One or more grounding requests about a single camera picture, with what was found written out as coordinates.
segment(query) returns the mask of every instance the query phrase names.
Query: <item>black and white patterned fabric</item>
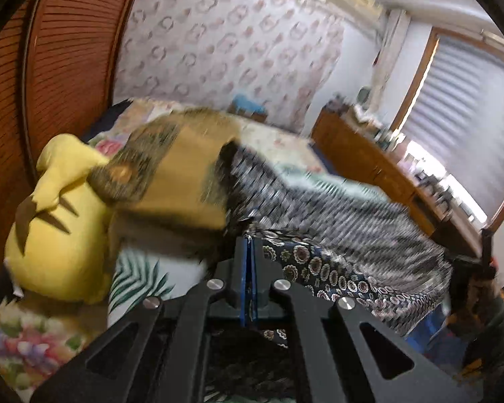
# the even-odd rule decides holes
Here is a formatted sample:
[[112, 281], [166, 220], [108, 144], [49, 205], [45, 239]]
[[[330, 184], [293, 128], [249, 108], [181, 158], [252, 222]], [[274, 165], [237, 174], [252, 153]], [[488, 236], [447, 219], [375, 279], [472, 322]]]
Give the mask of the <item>black and white patterned fabric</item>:
[[[229, 188], [230, 228], [253, 215], [262, 231], [294, 232], [305, 238], [304, 247], [321, 247], [321, 263], [310, 248], [309, 256], [304, 251], [293, 254], [300, 267], [282, 262], [290, 277], [302, 278], [305, 268], [310, 277], [312, 271], [319, 271], [324, 287], [314, 289], [314, 281], [314, 295], [331, 300], [333, 294], [355, 297], [402, 336], [444, 299], [452, 273], [444, 249], [426, 237], [403, 205], [289, 188], [261, 157], [233, 143], [225, 146], [221, 158], [226, 160], [222, 173]], [[271, 245], [277, 253], [276, 243], [271, 242], [267, 254], [272, 253]], [[283, 250], [279, 253], [276, 259], [283, 260]], [[337, 265], [337, 287], [329, 280], [331, 265]], [[350, 276], [340, 278], [338, 268]], [[369, 291], [359, 290], [361, 281]]]

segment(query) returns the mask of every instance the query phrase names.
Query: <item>blanket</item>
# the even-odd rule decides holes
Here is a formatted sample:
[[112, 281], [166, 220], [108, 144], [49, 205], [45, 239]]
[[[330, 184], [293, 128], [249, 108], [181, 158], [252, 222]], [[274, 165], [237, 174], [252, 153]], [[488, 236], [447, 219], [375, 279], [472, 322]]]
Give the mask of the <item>blanket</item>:
[[403, 205], [290, 188], [261, 157], [234, 143], [221, 157], [229, 229], [254, 214], [261, 229], [294, 231], [332, 250], [377, 295], [364, 298], [353, 282], [353, 296], [402, 336], [444, 299], [452, 274], [445, 250]]
[[222, 230], [225, 195], [215, 176], [221, 147], [238, 126], [199, 108], [159, 117], [135, 130], [124, 148], [88, 183], [117, 208], [165, 225]]

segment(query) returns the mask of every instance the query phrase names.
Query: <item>wooden cabinet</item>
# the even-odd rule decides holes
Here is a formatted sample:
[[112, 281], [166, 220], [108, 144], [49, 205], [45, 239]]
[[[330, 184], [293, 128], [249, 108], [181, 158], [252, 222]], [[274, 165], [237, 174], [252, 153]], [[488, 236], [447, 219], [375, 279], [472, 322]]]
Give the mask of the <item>wooden cabinet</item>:
[[433, 235], [436, 242], [452, 252], [480, 255], [478, 233], [472, 225], [462, 217], [453, 220], [441, 212], [433, 199], [417, 188], [387, 153], [345, 119], [323, 110], [312, 131], [312, 139], [340, 176], [379, 186], [393, 202], [409, 208], [411, 218], [426, 235]]
[[386, 164], [379, 165], [374, 178], [374, 185], [379, 186], [392, 201], [409, 204], [414, 194], [414, 186], [400, 174]]

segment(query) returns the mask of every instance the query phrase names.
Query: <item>yellow plush toy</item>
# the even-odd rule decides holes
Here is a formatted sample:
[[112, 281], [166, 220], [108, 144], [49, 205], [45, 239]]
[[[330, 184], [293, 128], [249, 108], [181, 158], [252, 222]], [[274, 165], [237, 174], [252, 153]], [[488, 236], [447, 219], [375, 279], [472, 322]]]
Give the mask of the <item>yellow plush toy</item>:
[[17, 208], [6, 241], [6, 265], [22, 288], [63, 301], [102, 301], [112, 269], [105, 268], [111, 210], [86, 183], [108, 159], [73, 135], [43, 149], [35, 191]]

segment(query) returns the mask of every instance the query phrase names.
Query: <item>green leaf print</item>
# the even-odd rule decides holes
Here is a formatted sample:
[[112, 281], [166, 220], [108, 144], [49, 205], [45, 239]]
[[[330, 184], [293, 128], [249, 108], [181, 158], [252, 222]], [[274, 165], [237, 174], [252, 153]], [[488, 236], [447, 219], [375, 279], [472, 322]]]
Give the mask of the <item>green leaf print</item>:
[[11, 363], [6, 367], [6, 375], [5, 379], [6, 381], [13, 387], [16, 386], [16, 378], [19, 374], [24, 373], [24, 365], [22, 364], [17, 364], [17, 363]]
[[35, 326], [35, 330], [37, 330], [42, 335], [47, 332], [47, 320], [42, 318], [38, 325]]
[[0, 328], [10, 338], [17, 338], [23, 330], [20, 318], [15, 323], [0, 323]]
[[66, 341], [66, 346], [68, 346], [73, 351], [77, 351], [81, 347], [81, 345], [82, 345], [81, 335], [72, 336]]
[[132, 300], [128, 312], [144, 298], [164, 297], [174, 288], [166, 286], [168, 274], [162, 273], [159, 261], [153, 265], [147, 255], [138, 257], [129, 253], [119, 259], [110, 290], [110, 313]]

